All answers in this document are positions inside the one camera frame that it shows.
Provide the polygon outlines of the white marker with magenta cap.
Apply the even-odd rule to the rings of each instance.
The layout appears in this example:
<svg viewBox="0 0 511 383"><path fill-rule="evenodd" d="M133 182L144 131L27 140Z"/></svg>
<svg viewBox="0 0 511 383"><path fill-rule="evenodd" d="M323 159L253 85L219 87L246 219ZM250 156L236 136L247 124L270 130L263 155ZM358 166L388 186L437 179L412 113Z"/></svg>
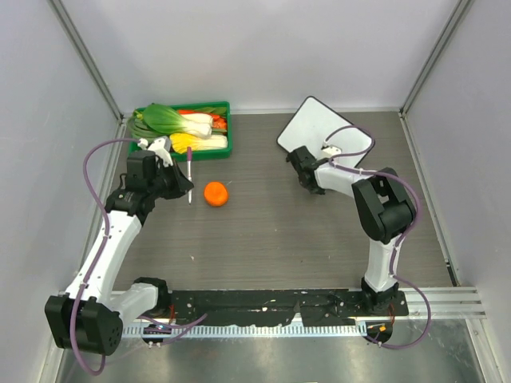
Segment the white marker with magenta cap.
<svg viewBox="0 0 511 383"><path fill-rule="evenodd" d="M192 148L191 146L187 147L187 177L188 181L192 182ZM188 205L192 204L192 189L188 190Z"/></svg>

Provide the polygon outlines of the small white whiteboard black frame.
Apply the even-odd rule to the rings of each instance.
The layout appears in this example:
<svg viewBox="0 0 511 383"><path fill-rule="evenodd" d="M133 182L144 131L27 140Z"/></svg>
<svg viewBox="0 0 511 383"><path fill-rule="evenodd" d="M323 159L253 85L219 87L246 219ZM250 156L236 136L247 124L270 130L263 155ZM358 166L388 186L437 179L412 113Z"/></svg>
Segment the small white whiteboard black frame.
<svg viewBox="0 0 511 383"><path fill-rule="evenodd" d="M336 146L343 153L335 162L349 168L356 168L374 147L374 139L368 132L313 96L299 106L276 142L288 153L306 146L316 159L324 158L323 146Z"/></svg>

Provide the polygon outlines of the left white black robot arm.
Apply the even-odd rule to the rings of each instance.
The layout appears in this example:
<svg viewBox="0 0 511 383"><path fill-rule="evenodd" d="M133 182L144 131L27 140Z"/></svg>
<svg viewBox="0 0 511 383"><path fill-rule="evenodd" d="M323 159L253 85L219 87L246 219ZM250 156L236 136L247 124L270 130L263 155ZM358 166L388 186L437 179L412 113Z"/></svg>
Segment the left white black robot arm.
<svg viewBox="0 0 511 383"><path fill-rule="evenodd" d="M158 199L178 199L193 184L165 148L129 154L124 183L105 201L107 218L78 275L63 294L46 302L45 315L61 349L109 356L125 326L143 314L162 318L171 304L166 281L139 277L114 297L113 284L128 249Z"/></svg>

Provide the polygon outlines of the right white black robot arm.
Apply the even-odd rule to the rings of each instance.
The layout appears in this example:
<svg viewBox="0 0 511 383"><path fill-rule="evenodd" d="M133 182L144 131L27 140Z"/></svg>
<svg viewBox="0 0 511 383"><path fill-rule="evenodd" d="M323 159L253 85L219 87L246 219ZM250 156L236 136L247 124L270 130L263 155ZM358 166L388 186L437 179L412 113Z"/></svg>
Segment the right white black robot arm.
<svg viewBox="0 0 511 383"><path fill-rule="evenodd" d="M371 315L382 313L398 293L395 269L404 238L417 216L410 186L391 168L381 171L342 166L337 156L316 159L302 146L287 154L299 183L312 194L327 190L355 201L363 231L370 240L368 266L361 280L361 306Z"/></svg>

